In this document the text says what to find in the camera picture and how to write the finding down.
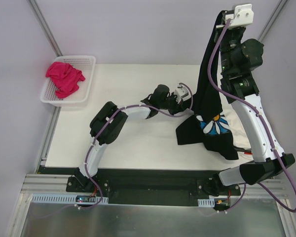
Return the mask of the black t shirt daisy logo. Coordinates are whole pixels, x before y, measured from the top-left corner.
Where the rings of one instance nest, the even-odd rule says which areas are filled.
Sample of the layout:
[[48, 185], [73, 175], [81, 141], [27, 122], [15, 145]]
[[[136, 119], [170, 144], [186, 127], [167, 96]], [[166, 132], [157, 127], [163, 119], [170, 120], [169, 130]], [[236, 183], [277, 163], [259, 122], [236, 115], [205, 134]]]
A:
[[233, 135], [223, 114], [220, 94], [211, 85], [207, 74], [216, 38], [216, 27], [213, 27], [200, 65], [197, 90], [193, 95], [193, 115], [176, 128], [177, 143], [202, 143], [208, 151], [217, 152], [226, 160], [238, 160]]

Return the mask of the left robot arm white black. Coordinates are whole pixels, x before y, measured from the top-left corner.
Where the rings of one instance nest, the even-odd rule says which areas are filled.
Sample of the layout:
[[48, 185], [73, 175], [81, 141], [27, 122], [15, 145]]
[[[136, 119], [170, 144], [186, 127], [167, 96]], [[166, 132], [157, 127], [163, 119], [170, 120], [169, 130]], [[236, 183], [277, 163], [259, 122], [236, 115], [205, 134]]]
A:
[[187, 107], [190, 111], [193, 105], [192, 92], [186, 84], [179, 83], [174, 92], [170, 92], [166, 85], [158, 85], [139, 104], [119, 107], [112, 101], [107, 102], [90, 123], [91, 144], [83, 163], [74, 172], [77, 186], [83, 192], [94, 188], [93, 177], [98, 172], [102, 156], [107, 146], [118, 138], [126, 122], [150, 119], [158, 113], [180, 118], [184, 115], [184, 102], [187, 100], [190, 100]]

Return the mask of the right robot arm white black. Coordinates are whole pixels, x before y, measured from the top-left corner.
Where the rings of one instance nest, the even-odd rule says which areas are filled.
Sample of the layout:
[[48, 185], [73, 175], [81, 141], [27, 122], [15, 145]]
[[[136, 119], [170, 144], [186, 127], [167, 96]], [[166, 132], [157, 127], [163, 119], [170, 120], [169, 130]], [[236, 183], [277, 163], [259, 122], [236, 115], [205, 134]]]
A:
[[215, 174], [205, 186], [212, 195], [223, 195], [232, 185], [259, 184], [284, 173], [294, 164], [293, 154], [285, 153], [277, 142], [263, 112], [252, 70], [262, 64], [263, 44], [256, 39], [241, 42], [245, 27], [226, 23], [217, 31], [207, 74], [210, 84], [223, 94], [239, 116], [251, 145], [253, 161]]

